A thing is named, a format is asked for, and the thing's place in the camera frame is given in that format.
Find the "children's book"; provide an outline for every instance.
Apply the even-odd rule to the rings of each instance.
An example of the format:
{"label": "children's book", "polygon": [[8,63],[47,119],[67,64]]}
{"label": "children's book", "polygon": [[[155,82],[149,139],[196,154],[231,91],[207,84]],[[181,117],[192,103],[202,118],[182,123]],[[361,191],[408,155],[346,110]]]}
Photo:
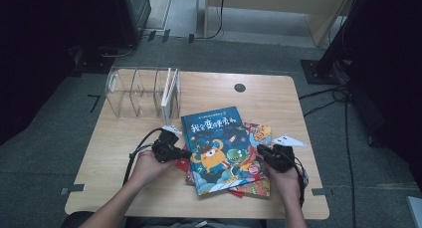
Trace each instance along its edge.
{"label": "children's book", "polygon": [[[255,124],[244,122],[245,130],[248,135],[249,141],[257,149],[258,144],[270,145],[271,143],[271,127],[268,125]],[[258,154],[257,160],[260,162],[261,167],[265,167],[264,158]],[[246,196],[269,199],[270,198],[270,178],[267,175],[268,171],[263,170],[261,180],[254,181],[248,184],[230,188],[231,190],[243,192]]]}
{"label": "children's book", "polygon": [[171,120],[174,117],[179,117],[180,96],[179,70],[169,68],[161,100],[161,111],[164,119],[164,125],[171,125]]}
{"label": "children's book", "polygon": [[[186,144],[183,146],[182,148],[183,150],[187,150]],[[183,171],[188,171],[189,170],[189,159],[187,158],[180,158],[178,160],[176,160],[176,164],[174,164],[176,167],[180,168]]]}
{"label": "children's book", "polygon": [[198,195],[260,180],[258,152],[236,107],[181,118]]}

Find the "transparent box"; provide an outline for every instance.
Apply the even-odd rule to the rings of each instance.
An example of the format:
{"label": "transparent box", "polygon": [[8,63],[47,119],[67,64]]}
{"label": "transparent box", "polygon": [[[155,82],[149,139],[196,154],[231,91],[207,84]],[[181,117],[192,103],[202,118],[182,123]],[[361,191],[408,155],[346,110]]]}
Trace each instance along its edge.
{"label": "transparent box", "polygon": [[[117,117],[162,116],[161,101],[168,68],[112,67],[105,85],[106,98]],[[180,102],[172,107],[179,115]]]}

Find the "stack of books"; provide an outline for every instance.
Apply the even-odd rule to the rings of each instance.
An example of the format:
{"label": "stack of books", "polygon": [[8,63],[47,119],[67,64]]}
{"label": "stack of books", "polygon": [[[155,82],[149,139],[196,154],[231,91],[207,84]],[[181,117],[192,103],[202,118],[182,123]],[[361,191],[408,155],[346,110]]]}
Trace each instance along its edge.
{"label": "stack of books", "polygon": [[270,179],[258,144],[269,145],[271,127],[242,122],[236,107],[181,117],[190,160],[179,160],[186,183],[198,195],[226,191],[236,196],[270,196]]}

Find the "table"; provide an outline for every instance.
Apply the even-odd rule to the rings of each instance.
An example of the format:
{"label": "table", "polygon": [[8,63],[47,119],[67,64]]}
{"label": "table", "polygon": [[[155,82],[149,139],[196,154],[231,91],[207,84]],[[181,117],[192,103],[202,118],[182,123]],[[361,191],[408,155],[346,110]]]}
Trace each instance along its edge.
{"label": "table", "polygon": [[[317,46],[327,36],[340,14],[347,14],[350,0],[224,0],[224,8],[305,14]],[[208,8],[221,7],[221,0],[205,0],[204,37],[208,37]]]}
{"label": "table", "polygon": [[[273,137],[287,134],[305,142],[294,147],[296,157],[305,166],[310,184],[303,207],[306,219],[325,219],[329,215],[325,196],[313,196],[312,189],[322,188],[314,152],[304,121],[295,83],[285,76],[259,76],[181,72],[181,115],[236,106],[243,121],[268,124]],[[236,84],[246,91],[238,93]],[[181,129],[180,119],[173,123]],[[92,139],[78,172],[75,184],[84,184],[82,192],[72,192],[66,212],[97,211],[121,188],[128,163],[148,132],[162,126],[159,117],[117,118],[107,101],[103,106]],[[152,135],[147,142],[153,142]],[[176,143],[182,147],[184,138]],[[185,172],[177,167],[148,184],[134,199],[127,216],[256,218],[285,217],[281,197],[272,183],[270,200],[239,198],[230,193],[196,195],[195,188],[185,184]]]}

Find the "gray carpet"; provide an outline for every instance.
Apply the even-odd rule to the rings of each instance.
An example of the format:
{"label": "gray carpet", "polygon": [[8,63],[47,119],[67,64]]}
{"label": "gray carpet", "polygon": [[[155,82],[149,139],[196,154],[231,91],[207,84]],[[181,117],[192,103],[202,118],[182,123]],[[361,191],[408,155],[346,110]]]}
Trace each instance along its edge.
{"label": "gray carpet", "polygon": [[[300,59],[318,60],[324,50],[156,37],[142,41],[116,66],[179,67],[185,71],[291,76],[299,96],[332,88],[309,85]],[[4,143],[0,155],[0,227],[60,227],[73,184],[101,107],[106,75],[66,78],[31,125]],[[95,98],[100,102],[93,109]],[[304,113],[332,101],[330,94],[301,100]],[[413,227],[406,196],[422,197],[407,164],[393,151],[367,145],[366,131],[348,104],[350,157],[357,227]],[[352,189],[345,139],[345,104],[306,116],[330,216],[309,227],[352,227]],[[283,227],[270,220],[269,227]]]}

